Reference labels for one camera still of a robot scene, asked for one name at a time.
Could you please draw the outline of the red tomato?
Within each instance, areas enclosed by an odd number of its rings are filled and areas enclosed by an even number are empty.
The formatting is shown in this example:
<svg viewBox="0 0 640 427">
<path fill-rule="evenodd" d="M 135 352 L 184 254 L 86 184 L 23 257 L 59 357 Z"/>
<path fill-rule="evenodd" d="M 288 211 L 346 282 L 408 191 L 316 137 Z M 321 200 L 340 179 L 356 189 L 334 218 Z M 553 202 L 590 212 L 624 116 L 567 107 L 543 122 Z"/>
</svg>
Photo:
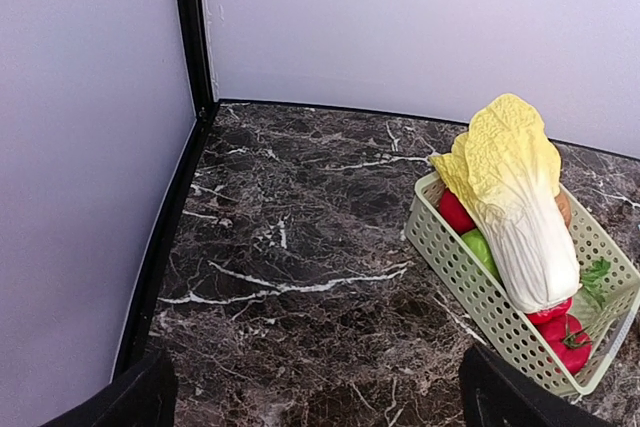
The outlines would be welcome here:
<svg viewBox="0 0 640 427">
<path fill-rule="evenodd" d="M 538 331 L 571 374 L 577 374 L 591 355 L 593 341 L 581 322 L 571 314 L 555 317 Z"/>
</svg>

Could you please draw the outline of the pale green plastic basket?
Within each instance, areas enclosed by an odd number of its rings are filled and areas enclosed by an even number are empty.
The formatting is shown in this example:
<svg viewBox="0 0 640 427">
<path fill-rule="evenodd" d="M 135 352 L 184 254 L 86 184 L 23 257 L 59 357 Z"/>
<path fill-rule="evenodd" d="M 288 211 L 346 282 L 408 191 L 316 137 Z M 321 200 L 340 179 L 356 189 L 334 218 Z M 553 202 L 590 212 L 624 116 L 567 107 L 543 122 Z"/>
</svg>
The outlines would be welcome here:
<svg viewBox="0 0 640 427">
<path fill-rule="evenodd" d="M 405 235 L 461 303 L 500 356 L 558 396 L 588 395 L 601 382 L 623 344 L 639 309 L 639 272 L 588 210 L 575 198 L 570 234 L 581 267 L 610 264 L 602 279 L 604 300 L 579 291 L 570 309 L 593 344 L 586 365 L 571 374 L 537 328 L 514 308 L 502 287 L 457 233 L 438 206 L 445 185 L 432 172 L 414 187 Z"/>
</svg>

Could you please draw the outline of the yellow napa cabbage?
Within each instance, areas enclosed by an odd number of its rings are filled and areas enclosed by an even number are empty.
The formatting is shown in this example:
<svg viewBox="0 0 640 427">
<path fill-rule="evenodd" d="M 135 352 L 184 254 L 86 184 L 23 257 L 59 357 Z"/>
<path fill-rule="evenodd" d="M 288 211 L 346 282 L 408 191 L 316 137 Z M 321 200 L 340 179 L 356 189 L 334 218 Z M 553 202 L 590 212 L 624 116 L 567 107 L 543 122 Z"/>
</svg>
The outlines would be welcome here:
<svg viewBox="0 0 640 427">
<path fill-rule="evenodd" d="M 532 105 L 497 97 L 430 162 L 486 239 L 518 310 L 548 310 L 576 294 L 580 266 L 556 202 L 561 156 Z"/>
</svg>

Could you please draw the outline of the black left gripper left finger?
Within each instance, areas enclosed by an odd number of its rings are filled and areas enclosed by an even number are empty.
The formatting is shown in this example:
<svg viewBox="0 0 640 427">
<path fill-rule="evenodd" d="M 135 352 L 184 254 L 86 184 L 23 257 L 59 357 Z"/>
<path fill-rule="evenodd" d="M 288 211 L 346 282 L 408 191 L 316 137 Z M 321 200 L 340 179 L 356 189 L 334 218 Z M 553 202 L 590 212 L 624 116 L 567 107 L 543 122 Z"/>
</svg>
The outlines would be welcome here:
<svg viewBox="0 0 640 427">
<path fill-rule="evenodd" d="M 96 395 L 45 427 L 172 427 L 178 380 L 166 350 L 146 355 Z"/>
</svg>

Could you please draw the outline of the black frame post left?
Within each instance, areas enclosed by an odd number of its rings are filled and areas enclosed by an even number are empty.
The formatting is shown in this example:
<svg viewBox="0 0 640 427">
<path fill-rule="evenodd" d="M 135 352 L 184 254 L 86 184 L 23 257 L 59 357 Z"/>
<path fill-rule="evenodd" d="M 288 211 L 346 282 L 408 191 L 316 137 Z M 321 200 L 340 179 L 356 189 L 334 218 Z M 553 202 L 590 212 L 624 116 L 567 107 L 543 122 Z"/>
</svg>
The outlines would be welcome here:
<svg viewBox="0 0 640 427">
<path fill-rule="evenodd" d="M 187 74 L 198 119 L 212 120 L 218 110 L 208 54 L 203 0 L 177 0 Z"/>
</svg>

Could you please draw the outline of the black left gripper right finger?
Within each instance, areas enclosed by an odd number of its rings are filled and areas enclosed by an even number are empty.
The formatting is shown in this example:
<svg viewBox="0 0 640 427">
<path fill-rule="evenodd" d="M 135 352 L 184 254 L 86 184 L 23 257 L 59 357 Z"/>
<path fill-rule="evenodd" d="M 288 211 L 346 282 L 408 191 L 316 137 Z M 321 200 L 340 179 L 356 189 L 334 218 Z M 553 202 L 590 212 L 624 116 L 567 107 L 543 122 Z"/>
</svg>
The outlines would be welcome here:
<svg viewBox="0 0 640 427">
<path fill-rule="evenodd" d="M 607 427 L 609 423 L 540 387 L 481 344 L 458 370 L 468 426 Z"/>
</svg>

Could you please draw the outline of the red bell pepper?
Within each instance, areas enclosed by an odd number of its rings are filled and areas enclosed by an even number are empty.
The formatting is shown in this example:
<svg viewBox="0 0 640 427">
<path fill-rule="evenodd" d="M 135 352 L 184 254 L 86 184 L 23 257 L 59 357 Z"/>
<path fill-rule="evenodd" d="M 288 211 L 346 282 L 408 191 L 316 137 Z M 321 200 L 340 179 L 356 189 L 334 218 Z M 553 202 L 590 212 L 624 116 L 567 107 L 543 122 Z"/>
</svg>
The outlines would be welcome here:
<svg viewBox="0 0 640 427">
<path fill-rule="evenodd" d="M 557 317 L 567 314 L 570 308 L 572 307 L 572 304 L 573 304 L 573 299 L 568 298 L 567 300 L 559 303 L 554 307 L 551 307 L 546 310 L 541 310 L 535 313 L 527 314 L 526 317 L 533 325 L 543 325 Z"/>
</svg>

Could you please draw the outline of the brown potato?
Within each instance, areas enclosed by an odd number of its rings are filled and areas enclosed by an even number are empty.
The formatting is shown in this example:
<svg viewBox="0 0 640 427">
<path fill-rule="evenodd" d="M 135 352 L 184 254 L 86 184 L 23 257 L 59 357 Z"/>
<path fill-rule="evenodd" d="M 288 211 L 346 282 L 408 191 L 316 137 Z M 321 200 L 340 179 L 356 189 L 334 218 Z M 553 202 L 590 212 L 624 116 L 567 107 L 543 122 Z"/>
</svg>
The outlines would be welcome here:
<svg viewBox="0 0 640 427">
<path fill-rule="evenodd" d="M 572 221 L 572 209 L 571 209 L 571 203 L 566 193 L 563 191 L 560 191 L 559 194 L 555 197 L 555 202 L 563 217 L 565 226 L 569 228 Z"/>
</svg>

